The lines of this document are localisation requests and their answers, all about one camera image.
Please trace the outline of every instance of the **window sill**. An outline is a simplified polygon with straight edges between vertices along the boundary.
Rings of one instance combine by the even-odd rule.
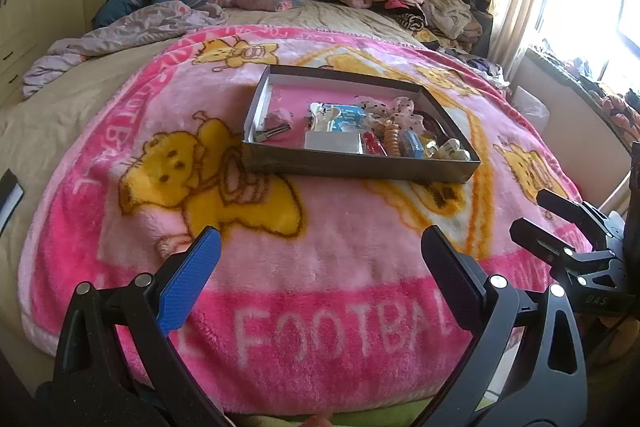
[[[627,152],[631,154],[631,146],[626,142],[623,137],[622,132],[618,129],[615,124],[609,118],[609,115],[606,114],[602,108],[598,105],[598,102],[591,98],[591,95],[587,92],[582,84],[574,79],[569,73],[564,71],[562,68],[556,66],[553,62],[548,60],[544,55],[538,53],[533,48],[527,48],[525,56],[531,60],[537,67],[539,67],[542,71],[544,71],[548,76],[554,79],[558,84],[562,86],[569,87],[573,89],[574,92],[583,99],[586,104],[600,117],[600,119],[609,127],[611,132],[620,140],[620,143],[625,147]]]

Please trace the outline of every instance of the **beige bed sheet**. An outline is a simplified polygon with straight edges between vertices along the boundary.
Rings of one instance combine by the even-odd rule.
[[[347,6],[306,1],[284,12],[226,9],[226,25],[266,24],[324,28],[420,45],[397,23]],[[60,158],[117,89],[175,39],[89,60],[29,100],[0,111],[0,173],[11,169],[24,199],[0,237],[0,321],[22,335],[17,270],[31,219]]]

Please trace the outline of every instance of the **shallow cardboard box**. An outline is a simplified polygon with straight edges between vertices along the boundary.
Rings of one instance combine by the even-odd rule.
[[[276,84],[317,87],[373,98],[407,96],[414,101],[415,110],[430,114],[440,122],[449,137],[460,140],[460,147],[469,152],[471,161],[393,158],[257,143],[254,139],[255,132],[260,129],[268,112],[271,89]],[[318,102],[332,103],[331,100]],[[255,89],[254,99],[244,121],[242,163],[247,170],[253,172],[464,183],[480,165],[480,158],[447,112],[422,86],[368,74],[277,65],[265,68]]]

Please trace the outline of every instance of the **blue gripper pad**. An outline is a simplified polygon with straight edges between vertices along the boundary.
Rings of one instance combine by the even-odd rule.
[[[162,334],[181,328],[220,260],[220,232],[209,228],[191,245],[187,258],[160,292],[158,325]]]

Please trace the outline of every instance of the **window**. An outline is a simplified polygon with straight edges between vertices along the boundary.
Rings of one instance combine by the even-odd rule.
[[[558,58],[587,60],[594,80],[623,94],[640,90],[639,22],[638,0],[544,0],[538,31]]]

